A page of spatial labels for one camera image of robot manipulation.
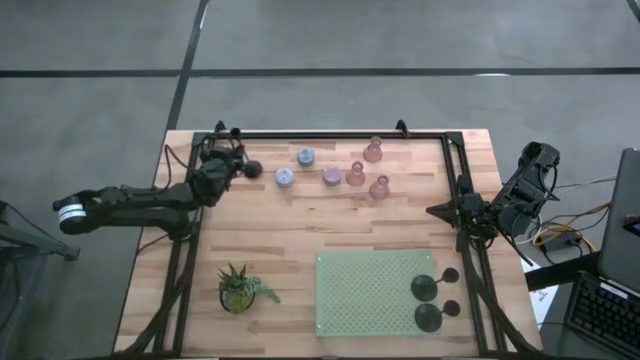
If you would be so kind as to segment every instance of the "wooden tabletop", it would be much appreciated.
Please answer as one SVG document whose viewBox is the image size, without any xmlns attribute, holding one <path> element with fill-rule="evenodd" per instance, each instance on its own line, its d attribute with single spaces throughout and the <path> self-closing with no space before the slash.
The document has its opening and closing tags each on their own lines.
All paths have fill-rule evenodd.
<svg viewBox="0 0 640 360">
<path fill-rule="evenodd" d="M 493 198 L 501 188 L 487 130 L 463 130 L 477 192 Z M 170 131 L 166 143 L 185 162 L 192 131 Z M 427 206 L 450 200 L 442 146 L 435 140 L 385 140 L 381 162 L 365 162 L 361 187 L 323 184 L 321 171 L 338 166 L 346 172 L 362 160 L 365 140 L 245 140 L 247 153 L 264 167 L 256 180 L 238 178 L 215 208 L 206 209 L 196 260 L 183 356 L 472 356 L 477 355 L 464 277 L 439 287 L 441 303 L 461 305 L 456 318 L 445 316 L 441 336 L 318 338 L 315 335 L 315 267 L 317 250 L 431 249 L 435 274 L 462 261 L 454 249 L 455 231 L 425 213 Z M 315 149 L 316 163 L 302 169 L 296 151 Z M 456 168 L 459 168 L 454 153 Z M 171 161 L 174 181 L 184 169 Z M 291 188 L 274 181 L 278 168 L 295 172 Z M 379 174 L 389 177 L 391 196 L 371 199 L 367 189 Z M 156 185 L 164 186 L 167 167 L 160 160 Z M 162 235 L 145 229 L 140 246 Z M 171 243 L 145 249 L 135 262 L 115 350 L 126 348 L 147 325 L 162 297 Z M 518 255 L 503 240 L 489 249 L 498 300 L 513 324 L 534 346 L 540 337 Z M 258 296 L 245 313 L 231 315 L 218 302 L 217 268 L 227 263 L 259 276 L 281 297 L 276 304 Z M 488 311 L 483 318 L 493 343 Z M 167 343 L 173 338 L 175 316 Z"/>
</svg>

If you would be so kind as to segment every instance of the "black circular base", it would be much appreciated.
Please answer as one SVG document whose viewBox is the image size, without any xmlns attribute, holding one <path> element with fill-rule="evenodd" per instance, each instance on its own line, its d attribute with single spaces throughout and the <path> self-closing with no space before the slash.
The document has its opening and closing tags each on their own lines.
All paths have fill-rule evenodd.
<svg viewBox="0 0 640 360">
<path fill-rule="evenodd" d="M 442 314 L 435 305 L 421 304 L 416 308 L 414 319 L 424 332 L 434 332 L 442 326 Z"/>
<path fill-rule="evenodd" d="M 460 304 L 455 300 L 447 300 L 442 307 L 442 312 L 451 317 L 456 317 L 460 314 Z"/>
<path fill-rule="evenodd" d="M 458 270 L 454 268 L 446 268 L 442 273 L 442 281 L 446 283 L 454 283 L 460 279 Z"/>
<path fill-rule="evenodd" d="M 416 299 L 429 302 L 438 295 L 438 285 L 431 276 L 418 275 L 411 281 L 411 292 Z"/>
<path fill-rule="evenodd" d="M 262 164 L 257 161 L 249 160 L 244 164 L 244 176 L 249 179 L 255 179 L 262 174 Z"/>
</svg>

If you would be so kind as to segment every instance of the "potted plant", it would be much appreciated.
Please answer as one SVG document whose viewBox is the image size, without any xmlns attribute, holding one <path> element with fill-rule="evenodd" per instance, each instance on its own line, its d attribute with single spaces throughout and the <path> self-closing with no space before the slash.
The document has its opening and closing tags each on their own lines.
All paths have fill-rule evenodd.
<svg viewBox="0 0 640 360">
<path fill-rule="evenodd" d="M 247 310 L 256 294 L 265 294 L 270 297 L 276 303 L 280 303 L 280 297 L 276 295 L 273 290 L 262 283 L 262 280 L 256 276 L 246 276 L 247 265 L 242 267 L 242 270 L 238 273 L 233 265 L 229 264 L 231 274 L 227 274 L 222 269 L 220 270 L 220 305 L 232 314 L 240 314 Z"/>
</svg>

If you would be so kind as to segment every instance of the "gray concrete floor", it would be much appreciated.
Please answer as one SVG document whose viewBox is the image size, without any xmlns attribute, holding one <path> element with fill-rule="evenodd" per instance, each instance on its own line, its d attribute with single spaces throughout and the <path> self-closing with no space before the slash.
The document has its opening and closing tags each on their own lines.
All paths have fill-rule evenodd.
<svg viewBox="0 0 640 360">
<path fill-rule="evenodd" d="M 5 0 L 0 70 L 177 69 L 196 7 L 196 0 Z M 640 24 L 623 0 L 212 0 L 194 68 L 638 66 L 638 39 Z M 178 128 L 213 128 L 217 120 L 261 129 L 389 128 L 397 119 L 414 128 L 489 128 L 503 179 L 537 140 L 560 149 L 565 184 L 615 173 L 620 151 L 638 146 L 637 80 L 192 79 Z M 21 358 L 110 352 L 139 230 L 64 236 L 50 204 L 85 188 L 149 185 L 176 82 L 0 79 L 0 196 L 82 247 L 75 263 L 48 260 Z M 606 202 L 611 190 L 577 190 L 547 205 L 543 218 Z M 602 231 L 586 234 L 599 244 Z M 562 307 L 554 304 L 548 320 L 560 320 Z M 553 331 L 543 329 L 543 338 L 555 349 Z"/>
</svg>

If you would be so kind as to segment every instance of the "perforated board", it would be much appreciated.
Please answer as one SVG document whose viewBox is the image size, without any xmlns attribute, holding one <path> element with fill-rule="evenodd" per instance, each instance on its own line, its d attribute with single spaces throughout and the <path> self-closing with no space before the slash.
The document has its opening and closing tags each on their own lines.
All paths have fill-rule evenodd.
<svg viewBox="0 0 640 360">
<path fill-rule="evenodd" d="M 411 281 L 433 277 L 431 261 L 429 250 L 317 252 L 316 335 L 427 335 L 414 321 Z"/>
</svg>

